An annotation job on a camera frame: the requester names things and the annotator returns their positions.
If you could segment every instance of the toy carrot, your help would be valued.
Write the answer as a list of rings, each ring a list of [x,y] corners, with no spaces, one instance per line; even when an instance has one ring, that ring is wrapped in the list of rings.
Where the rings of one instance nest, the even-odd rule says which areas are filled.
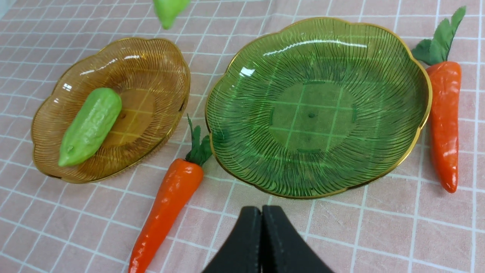
[[[202,182],[204,171],[201,166],[212,155],[210,140],[209,136],[205,136],[200,143],[200,126],[193,130],[190,119],[189,126],[192,149],[185,160],[178,158],[168,168],[150,214],[131,252],[129,273],[145,273],[178,214]]]
[[[433,88],[431,104],[431,159],[441,185],[449,193],[458,187],[458,101],[461,87],[461,67],[448,61],[453,38],[466,7],[442,20],[433,39],[421,41],[412,50],[413,56],[430,67],[426,70]]]
[[[177,16],[187,8],[189,3],[190,0],[153,0],[155,13],[163,29],[170,29]]]

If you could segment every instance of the checkered tablecloth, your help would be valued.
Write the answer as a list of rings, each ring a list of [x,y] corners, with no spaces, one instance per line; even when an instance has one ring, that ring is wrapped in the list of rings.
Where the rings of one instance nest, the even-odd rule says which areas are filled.
[[[426,133],[390,175],[315,201],[271,197],[211,158],[149,272],[199,273],[241,207],[264,204],[282,206],[336,272],[485,272],[482,0],[196,0],[169,31],[151,0],[18,0],[0,20],[0,272],[126,272],[167,167],[190,149],[184,118],[154,157],[111,180],[73,185],[42,175],[32,163],[32,117],[77,60],[123,37],[174,41],[192,72],[187,113],[204,134],[208,92],[254,38],[332,16],[385,26],[413,47],[463,4],[450,55],[463,69],[457,193],[437,183]]]

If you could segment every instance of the green glass plate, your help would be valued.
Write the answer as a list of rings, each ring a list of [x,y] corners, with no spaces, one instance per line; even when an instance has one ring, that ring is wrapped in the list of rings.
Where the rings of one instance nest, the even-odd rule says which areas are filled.
[[[396,34],[310,18],[239,51],[206,120],[229,173],[276,196],[319,198],[403,162],[431,98],[426,71]]]

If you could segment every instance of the amber glass plate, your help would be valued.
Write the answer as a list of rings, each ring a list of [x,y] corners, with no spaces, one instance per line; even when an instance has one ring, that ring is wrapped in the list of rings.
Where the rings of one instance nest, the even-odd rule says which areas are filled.
[[[121,114],[93,157],[75,167],[59,167],[64,133],[86,97],[99,87],[110,87],[121,96]],[[189,91],[189,67],[172,42],[115,41],[69,68],[40,106],[32,121],[33,161],[42,173],[71,183],[115,175],[168,141]]]
[[[396,34],[310,18],[239,51],[206,115],[229,173],[276,196],[319,198],[404,161],[431,98],[424,68]]]

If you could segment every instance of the green toy vegetable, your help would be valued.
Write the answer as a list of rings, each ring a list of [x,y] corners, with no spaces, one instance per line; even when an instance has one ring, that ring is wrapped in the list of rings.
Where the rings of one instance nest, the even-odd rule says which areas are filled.
[[[95,89],[64,134],[60,167],[78,165],[101,147],[121,112],[121,97],[111,88]]]
[[[174,24],[175,18],[189,5],[190,0],[153,0],[155,13],[162,23],[162,27],[168,30]]]

